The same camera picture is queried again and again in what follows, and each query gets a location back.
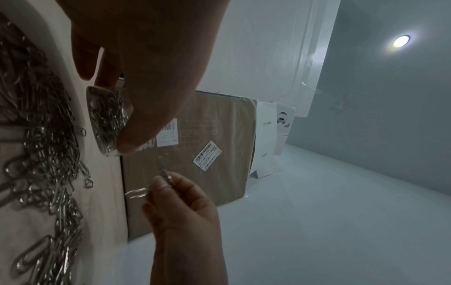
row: ceiling light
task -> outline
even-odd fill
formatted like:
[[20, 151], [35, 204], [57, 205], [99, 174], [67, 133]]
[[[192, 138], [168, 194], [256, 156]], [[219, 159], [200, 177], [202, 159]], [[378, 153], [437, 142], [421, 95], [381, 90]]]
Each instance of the ceiling light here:
[[409, 36], [402, 36], [402, 37], [399, 37], [399, 38], [397, 38], [397, 39], [395, 40], [395, 42], [393, 43], [393, 46], [394, 46], [394, 47], [402, 47], [402, 46], [405, 46], [405, 44], [407, 44], [407, 43], [409, 42], [409, 40], [410, 40], [410, 37], [409, 37]]

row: white label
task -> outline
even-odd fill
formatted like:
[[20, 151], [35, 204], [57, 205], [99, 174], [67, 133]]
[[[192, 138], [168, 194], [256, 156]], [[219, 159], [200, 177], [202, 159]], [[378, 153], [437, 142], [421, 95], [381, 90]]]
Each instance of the white label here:
[[214, 142], [210, 141], [201, 152], [194, 158], [193, 162], [199, 166], [203, 171], [207, 171], [208, 167], [215, 161], [215, 159], [221, 154], [222, 150], [219, 149]]
[[156, 137], [157, 147], [173, 146], [179, 144], [179, 132], [177, 131], [177, 119], [173, 119], [161, 130]]

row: beige surface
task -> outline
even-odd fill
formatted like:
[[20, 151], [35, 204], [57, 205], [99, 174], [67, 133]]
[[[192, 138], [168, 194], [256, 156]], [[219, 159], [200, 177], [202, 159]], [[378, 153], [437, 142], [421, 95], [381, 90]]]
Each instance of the beige surface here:
[[[85, 217], [83, 240], [74, 267], [74, 284], [114, 284], [119, 280], [120, 258], [127, 240], [122, 176], [118, 158], [103, 157], [95, 143], [86, 108], [85, 90], [92, 82], [79, 79], [71, 58], [70, 22], [53, 0], [1, 0], [0, 11], [47, 55], [50, 67], [64, 82], [72, 97], [77, 124], [85, 127], [80, 138], [82, 160], [90, 169], [93, 189], [75, 183], [76, 200]], [[1, 146], [0, 165], [20, 151], [18, 146]], [[11, 281], [9, 268], [14, 258], [46, 234], [53, 234], [54, 220], [32, 208], [16, 211], [13, 204], [0, 208], [0, 284]]]
[[[122, 158], [125, 190], [148, 187], [164, 166], [195, 181], [219, 206], [244, 195], [255, 139], [251, 99], [196, 92], [177, 116], [179, 144], [154, 147]], [[213, 141], [222, 153], [203, 171], [193, 160]], [[145, 198], [127, 199], [129, 239], [151, 232], [141, 214]]]

